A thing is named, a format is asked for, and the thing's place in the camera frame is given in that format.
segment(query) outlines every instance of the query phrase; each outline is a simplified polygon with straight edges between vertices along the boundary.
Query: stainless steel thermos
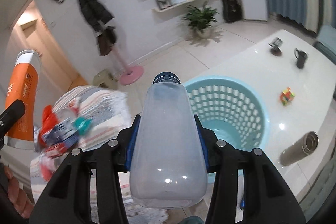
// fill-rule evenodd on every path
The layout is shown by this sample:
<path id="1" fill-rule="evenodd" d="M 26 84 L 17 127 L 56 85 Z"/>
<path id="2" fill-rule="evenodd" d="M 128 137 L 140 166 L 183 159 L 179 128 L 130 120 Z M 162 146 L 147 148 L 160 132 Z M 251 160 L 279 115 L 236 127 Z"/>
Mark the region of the stainless steel thermos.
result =
<path id="1" fill-rule="evenodd" d="M 280 163 L 289 166 L 313 153 L 318 144 L 319 138 L 316 132 L 310 131 L 281 153 Z"/>

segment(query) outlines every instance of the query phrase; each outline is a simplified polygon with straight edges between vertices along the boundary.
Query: white table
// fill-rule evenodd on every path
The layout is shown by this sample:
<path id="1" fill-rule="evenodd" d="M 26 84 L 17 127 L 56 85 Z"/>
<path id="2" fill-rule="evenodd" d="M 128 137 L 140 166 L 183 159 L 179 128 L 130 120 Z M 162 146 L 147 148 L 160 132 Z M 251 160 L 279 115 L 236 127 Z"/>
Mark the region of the white table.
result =
<path id="1" fill-rule="evenodd" d="M 273 56 L 269 51 L 268 44 L 276 37 L 283 41 L 283 55 L 280 57 Z M 309 55 L 303 70 L 295 65 L 295 48 Z M 320 132 L 320 128 L 335 90 L 336 66 L 307 42 L 280 30 L 202 75 L 233 77 L 244 81 L 259 93 L 267 107 L 271 124 L 269 141 L 264 151 L 297 199 L 301 199 L 302 192 L 309 190 L 313 182 L 311 180 L 323 167 L 322 158 L 334 144 L 331 142 L 335 128 L 330 132 Z M 296 96 L 292 103 L 283 106 L 279 95 L 287 87 Z M 282 151 L 309 131 L 316 131 L 319 135 L 316 151 L 298 163 L 283 167 L 279 163 Z"/>

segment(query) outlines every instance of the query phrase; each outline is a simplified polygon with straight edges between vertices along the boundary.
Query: wall shelf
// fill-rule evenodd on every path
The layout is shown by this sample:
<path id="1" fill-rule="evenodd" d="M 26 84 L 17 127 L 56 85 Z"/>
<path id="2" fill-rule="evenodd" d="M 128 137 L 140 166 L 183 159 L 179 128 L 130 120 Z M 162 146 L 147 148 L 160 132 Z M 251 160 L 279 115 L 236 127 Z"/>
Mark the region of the wall shelf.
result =
<path id="1" fill-rule="evenodd" d="M 192 3 L 192 2 L 194 2 L 194 1 L 196 1 L 196 0 L 187 0 L 187 1 L 181 2 L 181 3 L 179 3 L 179 4 L 170 6 L 170 7 L 166 8 L 166 9 L 163 9 L 163 10 L 159 10 L 159 8 L 157 8 L 157 7 L 153 8 L 152 10 L 155 11 L 155 12 L 158 12 L 158 13 L 163 13 L 163 12 L 172 10 L 172 9 L 174 9 L 174 8 L 176 8 L 176 7 L 179 7 L 179 6 L 182 6 L 182 5 L 185 5 L 185 4 Z"/>

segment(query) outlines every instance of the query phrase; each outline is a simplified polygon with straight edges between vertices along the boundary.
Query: human hand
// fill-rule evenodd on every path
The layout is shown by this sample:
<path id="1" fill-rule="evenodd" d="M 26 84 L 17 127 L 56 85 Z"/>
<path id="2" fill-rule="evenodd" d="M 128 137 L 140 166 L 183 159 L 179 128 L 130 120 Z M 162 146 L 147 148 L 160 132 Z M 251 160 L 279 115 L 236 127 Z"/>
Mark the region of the human hand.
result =
<path id="1" fill-rule="evenodd" d="M 19 182 L 14 177 L 12 170 L 5 166 L 4 171 L 8 178 L 8 199 L 23 218 L 29 218 L 34 205 L 28 199 L 26 192 L 20 189 Z"/>

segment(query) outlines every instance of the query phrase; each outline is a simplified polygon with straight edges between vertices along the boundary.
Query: black bag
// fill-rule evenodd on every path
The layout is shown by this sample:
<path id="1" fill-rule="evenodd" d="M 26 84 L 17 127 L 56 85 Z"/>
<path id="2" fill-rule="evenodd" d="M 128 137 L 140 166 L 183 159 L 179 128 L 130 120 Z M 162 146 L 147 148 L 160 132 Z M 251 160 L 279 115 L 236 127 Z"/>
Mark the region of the black bag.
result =
<path id="1" fill-rule="evenodd" d="M 108 55 L 111 47 L 117 42 L 117 36 L 114 32 L 115 27 L 108 26 L 103 33 L 97 37 L 100 56 Z"/>
<path id="2" fill-rule="evenodd" d="M 223 17 L 228 23 L 232 23 L 243 18 L 242 7 L 237 0 L 222 0 L 223 1 Z"/>

